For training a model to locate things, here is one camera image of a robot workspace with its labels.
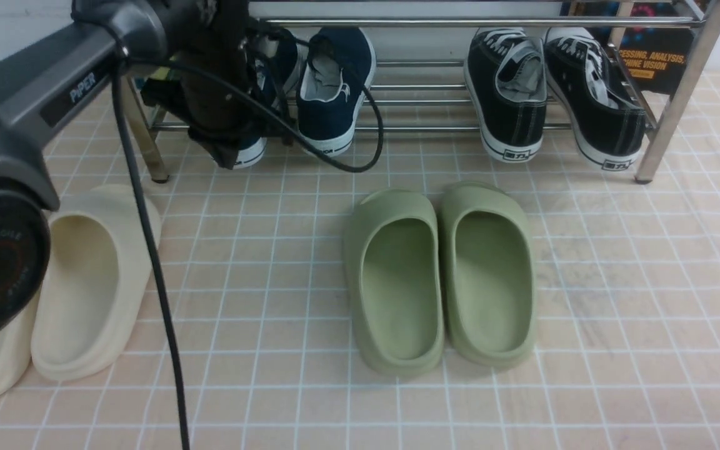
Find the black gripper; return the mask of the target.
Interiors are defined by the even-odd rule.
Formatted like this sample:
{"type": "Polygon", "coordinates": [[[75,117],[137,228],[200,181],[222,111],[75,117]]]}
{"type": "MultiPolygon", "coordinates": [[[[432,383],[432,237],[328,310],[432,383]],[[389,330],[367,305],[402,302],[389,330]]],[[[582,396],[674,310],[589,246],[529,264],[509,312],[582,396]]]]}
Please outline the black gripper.
{"type": "Polygon", "coordinates": [[[248,168],[262,159],[268,140],[265,121],[246,99],[271,107],[255,66],[258,23],[246,1],[194,5],[194,22],[183,26],[186,40],[171,57],[172,79],[146,80],[142,100],[186,123],[188,137],[220,168],[248,168]]]}

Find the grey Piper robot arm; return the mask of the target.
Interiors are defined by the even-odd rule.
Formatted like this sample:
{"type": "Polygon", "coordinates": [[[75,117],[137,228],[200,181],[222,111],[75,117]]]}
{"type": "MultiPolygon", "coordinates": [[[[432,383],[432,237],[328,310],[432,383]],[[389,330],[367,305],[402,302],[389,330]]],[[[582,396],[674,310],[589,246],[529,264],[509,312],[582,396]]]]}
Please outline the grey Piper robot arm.
{"type": "Polygon", "coordinates": [[[60,200],[43,149],[129,66],[175,57],[194,68],[159,99],[221,168],[238,166],[251,112],[214,82],[247,91],[246,1],[74,1],[72,24],[0,61],[0,331],[48,266],[44,213],[60,200]]]}

